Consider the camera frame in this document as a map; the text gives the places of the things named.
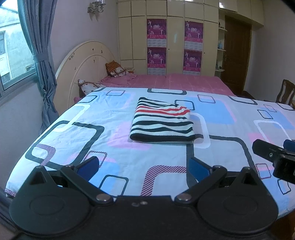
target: metal screw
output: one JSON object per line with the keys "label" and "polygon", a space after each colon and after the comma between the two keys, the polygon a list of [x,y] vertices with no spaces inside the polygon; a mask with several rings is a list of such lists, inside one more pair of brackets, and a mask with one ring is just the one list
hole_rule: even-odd
{"label": "metal screw", "polygon": [[179,201],[189,201],[191,200],[191,195],[188,193],[181,193],[176,196]]}
{"label": "metal screw", "polygon": [[96,196],[96,200],[101,202],[107,202],[111,199],[111,196],[106,193],[101,193]]}
{"label": "metal screw", "polygon": [[133,202],[133,203],[131,203],[131,205],[134,207],[139,207],[139,203],[137,203],[137,202]]}

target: brown door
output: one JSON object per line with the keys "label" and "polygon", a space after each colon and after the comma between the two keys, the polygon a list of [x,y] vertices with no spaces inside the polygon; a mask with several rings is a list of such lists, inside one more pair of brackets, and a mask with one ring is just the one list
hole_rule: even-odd
{"label": "brown door", "polygon": [[250,45],[251,25],[225,16],[224,49],[221,80],[235,95],[244,90],[246,80]]}

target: door frame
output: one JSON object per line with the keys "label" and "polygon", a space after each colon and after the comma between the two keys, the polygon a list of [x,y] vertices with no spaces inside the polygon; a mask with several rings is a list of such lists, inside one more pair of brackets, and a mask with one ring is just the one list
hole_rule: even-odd
{"label": "door frame", "polygon": [[[237,18],[234,18],[232,16],[229,16],[229,15],[225,15],[225,29],[226,29],[226,18],[232,18],[234,19],[235,21],[237,22],[241,22],[243,24],[247,24],[247,25],[250,25],[250,47],[249,47],[249,52],[248,52],[248,59],[247,59],[247,69],[246,69],[246,74],[245,74],[245,79],[243,81],[243,90],[244,91],[244,88],[245,88],[245,83],[246,83],[246,78],[247,78],[247,74],[248,74],[248,69],[249,69],[249,61],[250,61],[250,53],[251,53],[251,46],[252,46],[252,29],[253,29],[253,25],[250,24],[250,23],[247,23],[247,22],[244,22],[240,19],[237,19]],[[223,54],[223,57],[222,57],[222,68],[224,69],[224,58],[225,58],[225,55],[226,54]]]}

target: chair backrest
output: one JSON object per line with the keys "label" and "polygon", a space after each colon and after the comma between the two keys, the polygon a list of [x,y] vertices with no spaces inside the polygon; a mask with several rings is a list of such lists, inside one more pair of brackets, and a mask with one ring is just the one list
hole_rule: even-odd
{"label": "chair backrest", "polygon": [[277,96],[276,103],[291,105],[295,95],[295,85],[289,80],[284,79],[280,93]]}

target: pink poster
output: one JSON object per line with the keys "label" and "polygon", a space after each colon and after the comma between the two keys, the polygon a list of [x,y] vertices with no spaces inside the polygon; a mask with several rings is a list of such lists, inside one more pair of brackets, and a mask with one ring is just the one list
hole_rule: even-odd
{"label": "pink poster", "polygon": [[183,74],[200,75],[201,74],[202,52],[184,50]]}
{"label": "pink poster", "polygon": [[203,50],[203,23],[185,21],[184,49]]}
{"label": "pink poster", "polygon": [[147,46],[166,47],[167,23],[166,19],[147,19]]}
{"label": "pink poster", "polygon": [[147,48],[147,73],[155,75],[166,74],[166,48]]}

